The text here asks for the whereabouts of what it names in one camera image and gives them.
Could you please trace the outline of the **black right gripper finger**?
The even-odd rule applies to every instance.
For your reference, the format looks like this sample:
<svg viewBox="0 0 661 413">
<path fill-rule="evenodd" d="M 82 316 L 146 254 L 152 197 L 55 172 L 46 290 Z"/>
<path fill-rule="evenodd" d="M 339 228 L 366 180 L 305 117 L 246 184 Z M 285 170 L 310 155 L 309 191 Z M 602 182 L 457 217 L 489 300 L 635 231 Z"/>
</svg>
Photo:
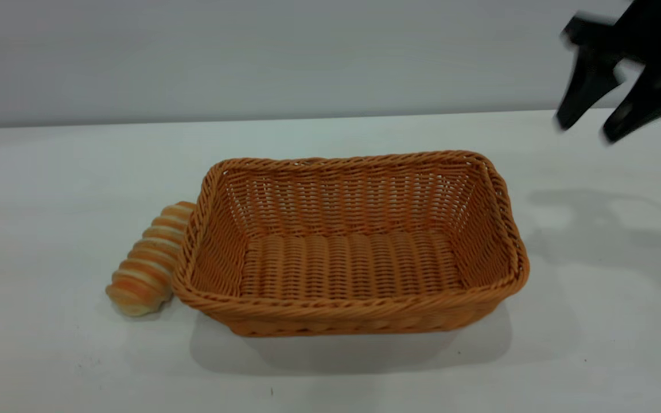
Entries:
<svg viewBox="0 0 661 413">
<path fill-rule="evenodd" d="M 645 67 L 631 91 L 603 125 L 602 132 L 614 144 L 652 121 L 661 119 L 661 70 Z"/>
<path fill-rule="evenodd" d="M 616 74 L 619 62 L 621 56 L 608 50 L 577 47 L 571 79 L 555 115 L 562 131 L 572 128 L 587 110 L 621 84 Z"/>
</svg>

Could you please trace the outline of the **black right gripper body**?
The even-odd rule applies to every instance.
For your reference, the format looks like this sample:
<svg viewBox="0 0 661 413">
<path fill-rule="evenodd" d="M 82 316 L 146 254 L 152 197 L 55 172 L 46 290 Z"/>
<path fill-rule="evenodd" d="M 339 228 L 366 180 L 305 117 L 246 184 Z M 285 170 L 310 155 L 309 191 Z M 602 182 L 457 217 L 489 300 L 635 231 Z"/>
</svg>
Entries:
<svg viewBox="0 0 661 413">
<path fill-rule="evenodd" d="M 614 67 L 627 60 L 661 76 L 661 1 L 632 1 L 614 21 L 577 13 L 562 34 L 596 62 Z"/>
</svg>

